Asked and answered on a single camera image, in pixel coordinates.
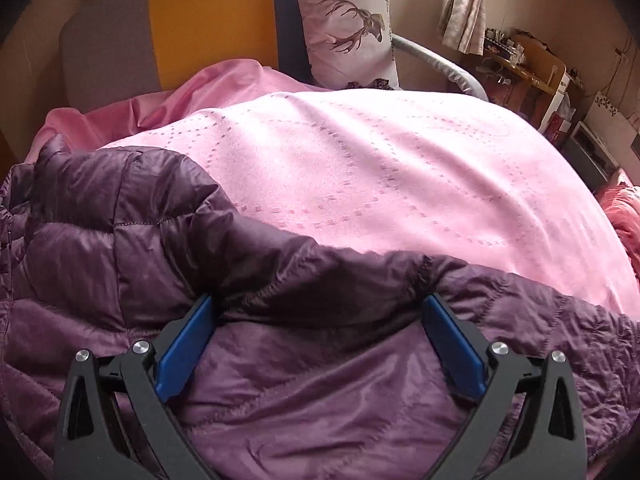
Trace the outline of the purple quilted down jacket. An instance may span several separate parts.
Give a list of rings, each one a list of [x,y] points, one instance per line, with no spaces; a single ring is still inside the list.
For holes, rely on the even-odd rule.
[[[1,187],[1,420],[46,478],[77,351],[127,350],[202,295],[222,324],[175,414],[229,479],[416,479],[465,410],[418,320],[436,292],[514,351],[564,352],[587,460],[639,417],[639,324],[450,256],[360,254],[243,216],[189,157],[49,141]]]

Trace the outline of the red ruffled blanket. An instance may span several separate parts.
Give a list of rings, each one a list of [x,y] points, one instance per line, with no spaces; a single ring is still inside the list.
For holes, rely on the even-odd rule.
[[[634,275],[640,273],[640,195],[623,168],[597,192],[597,201],[625,249]]]

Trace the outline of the pink bed cover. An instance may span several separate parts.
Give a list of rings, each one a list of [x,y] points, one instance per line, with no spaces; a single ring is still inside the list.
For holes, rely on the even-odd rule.
[[[472,96],[322,90],[231,60],[174,91],[52,110],[28,158],[54,136],[75,151],[185,154],[243,214],[323,245],[446,254],[639,314],[624,246],[575,170],[523,119]]]

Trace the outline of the white low cabinet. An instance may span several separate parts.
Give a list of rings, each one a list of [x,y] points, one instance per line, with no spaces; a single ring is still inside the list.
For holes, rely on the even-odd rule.
[[[620,165],[605,144],[583,122],[578,122],[561,146],[561,154],[592,194],[597,194]]]

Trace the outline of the wooden desk with clutter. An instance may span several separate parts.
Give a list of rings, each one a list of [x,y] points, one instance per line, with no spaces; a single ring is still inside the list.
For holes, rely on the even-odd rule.
[[[524,118],[539,132],[547,129],[570,85],[566,64],[528,32],[507,37],[487,29],[474,72],[491,103]]]

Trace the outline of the grey yellow blue headboard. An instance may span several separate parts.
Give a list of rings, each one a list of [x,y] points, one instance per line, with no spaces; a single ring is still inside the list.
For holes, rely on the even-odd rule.
[[[235,58],[312,81],[297,0],[92,0],[60,45],[68,102],[84,113]]]

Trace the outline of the right pink curtain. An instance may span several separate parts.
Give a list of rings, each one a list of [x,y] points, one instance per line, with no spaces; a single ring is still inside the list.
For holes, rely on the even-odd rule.
[[[448,0],[438,31],[442,44],[463,54],[484,52],[485,0]]]

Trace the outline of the white deer print pillow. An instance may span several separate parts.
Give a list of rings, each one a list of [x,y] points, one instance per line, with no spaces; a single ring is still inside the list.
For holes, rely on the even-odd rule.
[[[399,87],[388,0],[297,0],[314,81]]]

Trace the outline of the grey curved bed rail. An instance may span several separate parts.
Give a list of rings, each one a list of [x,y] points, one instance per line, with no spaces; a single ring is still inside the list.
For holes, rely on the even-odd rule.
[[[484,87],[472,74],[458,64],[403,36],[391,34],[390,40],[392,40],[392,46],[395,49],[405,52],[430,66],[455,84],[467,96],[474,96],[474,98],[488,102],[488,95]]]

